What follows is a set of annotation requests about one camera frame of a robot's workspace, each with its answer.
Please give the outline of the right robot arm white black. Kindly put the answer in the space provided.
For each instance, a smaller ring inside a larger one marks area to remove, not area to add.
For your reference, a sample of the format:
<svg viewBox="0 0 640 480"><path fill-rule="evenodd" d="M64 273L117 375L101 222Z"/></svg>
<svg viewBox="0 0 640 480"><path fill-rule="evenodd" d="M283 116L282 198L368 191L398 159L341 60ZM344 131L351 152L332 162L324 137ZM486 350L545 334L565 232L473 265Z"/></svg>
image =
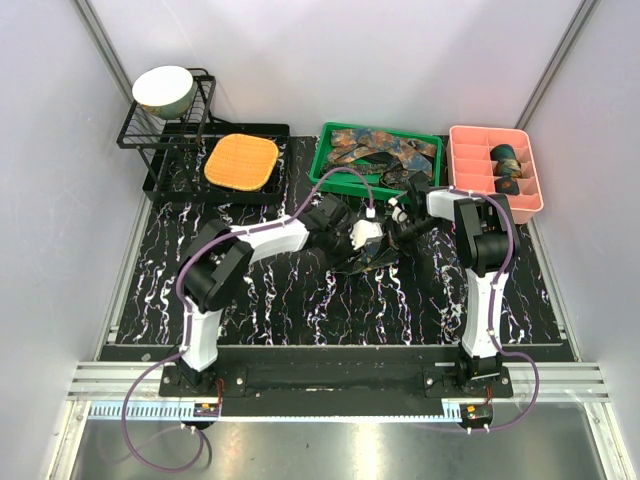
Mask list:
<svg viewBox="0 0 640 480"><path fill-rule="evenodd" d="M389 243L405 251L441 221L452 223L458 261L468 284L466 326L454 364L454 384L476 396L502 376L501 304L519 248L508 200L453 187L433 188L412 179L407 208L394 206Z"/></svg>

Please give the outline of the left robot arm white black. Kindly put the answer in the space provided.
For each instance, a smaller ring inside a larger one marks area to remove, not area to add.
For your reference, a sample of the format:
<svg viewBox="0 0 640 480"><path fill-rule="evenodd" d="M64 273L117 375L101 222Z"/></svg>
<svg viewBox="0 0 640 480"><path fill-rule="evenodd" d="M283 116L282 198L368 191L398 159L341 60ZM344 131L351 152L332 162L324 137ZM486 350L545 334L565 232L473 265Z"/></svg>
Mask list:
<svg viewBox="0 0 640 480"><path fill-rule="evenodd" d="M176 365L181 384L196 396L215 386L221 317L253 264L281 254L319 249L342 263L355 255L350 233L356 215L333 195L293 215L253 225L205 225L184 253L176 278L183 304L183 337Z"/></svg>

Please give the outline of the blue yellow floral tie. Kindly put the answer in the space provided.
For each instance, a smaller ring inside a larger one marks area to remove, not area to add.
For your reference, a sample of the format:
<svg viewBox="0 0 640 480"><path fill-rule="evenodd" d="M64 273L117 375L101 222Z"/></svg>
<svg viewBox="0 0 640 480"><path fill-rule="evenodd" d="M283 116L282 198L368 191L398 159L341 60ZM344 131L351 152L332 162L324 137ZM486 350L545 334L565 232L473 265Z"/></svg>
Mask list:
<svg viewBox="0 0 640 480"><path fill-rule="evenodd" d="M366 273L396 263L399 256L399 252L384 238L380 242L366 244L354 257L345 261L338 271L345 275Z"/></svg>

